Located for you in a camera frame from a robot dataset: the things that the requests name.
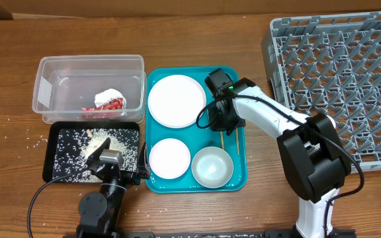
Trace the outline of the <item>black rectangular tray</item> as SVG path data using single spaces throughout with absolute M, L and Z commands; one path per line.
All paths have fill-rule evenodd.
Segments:
M 108 129 L 135 129 L 139 132 L 140 127 L 135 122 L 56 122 L 50 128 L 46 158 L 42 172 L 44 181 L 49 182 L 52 178 L 52 165 L 56 149 L 56 136 L 62 129 L 93 129 L 93 128 L 108 128 Z

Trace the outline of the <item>teal plastic tray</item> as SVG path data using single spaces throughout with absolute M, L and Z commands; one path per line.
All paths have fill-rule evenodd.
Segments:
M 214 70 L 222 68 L 223 71 L 231 78 L 232 81 L 237 81 L 239 76 L 237 72 L 228 66 L 199 66 L 199 67 L 162 67 L 152 71 L 147 76 L 147 99 L 149 92 L 153 86 L 162 78 L 169 75 L 186 75 L 195 79 L 204 89 L 207 102 L 213 101 L 211 92 L 206 88 L 205 78 Z M 194 155 L 205 147 L 220 147 L 221 135 L 219 132 L 213 132 L 209 128 L 199 129 L 195 124 L 186 128 L 173 129 L 162 126 L 152 117 L 149 112 L 149 99 L 146 106 L 146 144 L 148 146 L 148 155 L 152 147 L 159 141 L 167 138 L 181 140 L 189 149 L 191 160 Z M 151 172 L 151 177 L 146 181 L 147 187 L 153 192 L 160 194 L 167 193 L 193 193 L 193 192 L 232 192 L 243 188 L 247 182 L 247 158 L 245 148 L 245 130 L 240 127 L 238 129 L 239 154 L 237 154 L 236 135 L 233 132 L 227 136 L 225 132 L 224 145 L 226 152 L 230 155 L 233 161 L 233 175 L 224 186 L 220 188 L 206 188 L 200 185 L 192 175 L 191 168 L 176 179 L 164 179 Z

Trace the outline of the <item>grey dishwasher rack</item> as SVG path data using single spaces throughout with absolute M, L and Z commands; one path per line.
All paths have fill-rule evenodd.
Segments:
M 261 47 L 275 99 L 331 116 L 361 169 L 381 170 L 381 11 L 273 19 Z

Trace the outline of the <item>small white plate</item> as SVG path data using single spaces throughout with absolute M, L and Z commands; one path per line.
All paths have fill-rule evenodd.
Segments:
M 152 172 L 162 179 L 177 179 L 191 163 L 191 153 L 180 140 L 167 138 L 157 142 L 149 154 Z

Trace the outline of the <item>grey bowl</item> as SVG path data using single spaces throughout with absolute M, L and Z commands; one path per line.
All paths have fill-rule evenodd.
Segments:
M 193 157 L 191 171 L 197 183 L 205 188 L 216 189 L 231 179 L 233 161 L 222 148 L 205 147 Z

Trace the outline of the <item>left wooden chopstick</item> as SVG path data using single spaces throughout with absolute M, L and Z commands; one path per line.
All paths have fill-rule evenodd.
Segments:
M 220 131 L 220 141 L 221 141 L 222 149 L 225 150 L 224 136 L 222 131 Z

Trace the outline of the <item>white napkin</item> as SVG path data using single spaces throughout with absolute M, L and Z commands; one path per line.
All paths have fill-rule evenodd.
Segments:
M 94 103 L 95 106 L 102 106 L 113 99 L 122 99 L 123 105 L 126 106 L 126 99 L 121 92 L 116 89 L 107 89 L 101 93 L 95 95 Z

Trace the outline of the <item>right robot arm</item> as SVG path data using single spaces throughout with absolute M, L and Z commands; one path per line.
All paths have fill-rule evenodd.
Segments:
M 290 229 L 270 229 L 263 237 L 355 237 L 331 224 L 333 197 L 351 173 L 336 123 L 322 113 L 308 116 L 268 97 L 247 78 L 232 81 L 221 68 L 204 80 L 214 97 L 204 111 L 208 128 L 230 135 L 245 121 L 277 141 L 286 180 L 299 197 L 299 216 Z

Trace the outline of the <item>spilled rice pile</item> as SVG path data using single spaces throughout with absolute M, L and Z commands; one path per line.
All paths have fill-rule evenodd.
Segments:
M 109 149 L 121 152 L 124 160 L 121 169 L 134 172 L 137 169 L 139 132 L 135 129 L 62 129 L 56 136 L 56 149 L 52 165 L 52 178 L 56 179 L 86 166 L 90 154 L 106 139 Z

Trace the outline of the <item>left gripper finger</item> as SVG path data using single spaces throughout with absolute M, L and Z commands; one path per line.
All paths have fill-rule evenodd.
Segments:
M 108 150 L 110 147 L 110 138 L 106 138 L 104 142 L 96 148 L 90 156 L 88 156 L 86 165 L 88 166 L 89 169 L 93 167 L 97 167 L 101 164 L 101 159 L 100 156 L 103 154 L 104 150 Z
M 151 175 L 149 160 L 148 160 L 148 146 L 147 143 L 144 142 L 142 149 L 140 151 L 138 160 L 137 160 L 137 173 L 141 179 L 149 179 Z

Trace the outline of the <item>large white plate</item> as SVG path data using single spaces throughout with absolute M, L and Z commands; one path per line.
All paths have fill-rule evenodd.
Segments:
M 206 106 L 204 89 L 186 75 L 169 75 L 150 90 L 148 107 L 152 118 L 162 126 L 179 129 L 196 122 Z

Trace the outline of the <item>right wooden chopstick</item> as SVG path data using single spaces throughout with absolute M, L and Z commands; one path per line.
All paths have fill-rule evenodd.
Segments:
M 240 152 L 239 152 L 239 128 L 235 129 L 235 139 L 236 139 L 237 154 L 240 155 Z

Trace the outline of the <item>wooden chopstick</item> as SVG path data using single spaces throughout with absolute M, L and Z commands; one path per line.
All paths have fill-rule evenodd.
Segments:
M 239 152 L 239 128 L 235 129 L 235 139 L 236 139 L 237 154 L 240 155 L 240 152 Z
M 220 131 L 220 141 L 221 141 L 222 149 L 225 150 L 224 136 L 222 131 Z

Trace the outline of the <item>clear plastic bin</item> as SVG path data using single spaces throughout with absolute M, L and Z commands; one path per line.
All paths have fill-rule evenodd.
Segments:
M 99 110 L 103 92 L 122 94 L 124 106 Z M 121 120 L 145 117 L 146 74 L 140 55 L 48 56 L 41 59 L 32 109 L 43 121 Z

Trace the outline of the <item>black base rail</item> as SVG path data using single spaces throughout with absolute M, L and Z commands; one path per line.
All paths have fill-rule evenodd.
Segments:
M 154 234 L 153 232 L 136 233 L 111 233 L 95 234 L 80 232 L 77 234 L 67 234 L 64 237 L 80 238 L 297 238 L 302 237 L 295 227 L 292 229 L 269 229 L 262 232 L 234 232 L 234 233 L 170 233 Z

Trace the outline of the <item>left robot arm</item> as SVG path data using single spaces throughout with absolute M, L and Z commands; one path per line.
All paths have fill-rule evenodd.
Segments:
M 146 145 L 137 159 L 136 170 L 121 169 L 124 159 L 121 152 L 110 150 L 110 139 L 100 145 L 87 159 L 92 175 L 102 180 L 98 192 L 86 194 L 79 202 L 80 215 L 76 237 L 135 237 L 118 228 L 118 216 L 128 185 L 140 185 L 150 178 L 148 148 Z

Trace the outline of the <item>red snack wrapper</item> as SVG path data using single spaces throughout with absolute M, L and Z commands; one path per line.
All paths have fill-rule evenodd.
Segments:
M 100 106 L 94 108 L 82 108 L 85 113 L 82 114 L 83 118 L 116 118 L 123 116 L 126 113 L 121 112 L 126 108 L 126 100 L 122 97 L 112 99 Z

